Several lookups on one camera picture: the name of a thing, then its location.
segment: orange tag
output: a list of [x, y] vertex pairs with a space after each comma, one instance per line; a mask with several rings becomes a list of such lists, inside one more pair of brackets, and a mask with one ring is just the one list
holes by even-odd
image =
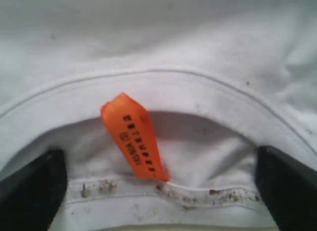
[[101, 108], [101, 117], [138, 177], [169, 180], [159, 157], [150, 114], [125, 93]]

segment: white t-shirt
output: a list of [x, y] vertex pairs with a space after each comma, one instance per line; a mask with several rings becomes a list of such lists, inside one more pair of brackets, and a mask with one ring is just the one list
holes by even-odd
[[[256, 147], [317, 170], [317, 0], [0, 0], [0, 179], [58, 145], [51, 229], [275, 225]], [[138, 179], [100, 106], [151, 113], [171, 180]]]

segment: white fabric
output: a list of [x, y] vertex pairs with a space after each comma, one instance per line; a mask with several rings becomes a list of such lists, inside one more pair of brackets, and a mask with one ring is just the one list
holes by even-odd
[[[54, 143], [67, 151], [70, 181], [53, 230], [274, 226], [256, 198], [254, 151], [273, 145], [317, 170], [315, 5], [0, 0], [0, 178]], [[155, 112], [172, 176], [164, 188], [181, 198], [131, 179], [101, 122], [84, 121], [121, 91]], [[116, 192], [101, 195], [106, 179]], [[239, 201], [226, 201], [234, 191]]]

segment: orange ribbon tag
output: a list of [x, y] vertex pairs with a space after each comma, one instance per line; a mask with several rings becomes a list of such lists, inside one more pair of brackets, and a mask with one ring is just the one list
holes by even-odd
[[150, 114], [125, 93], [101, 108], [110, 135], [138, 177], [169, 180], [164, 172]]

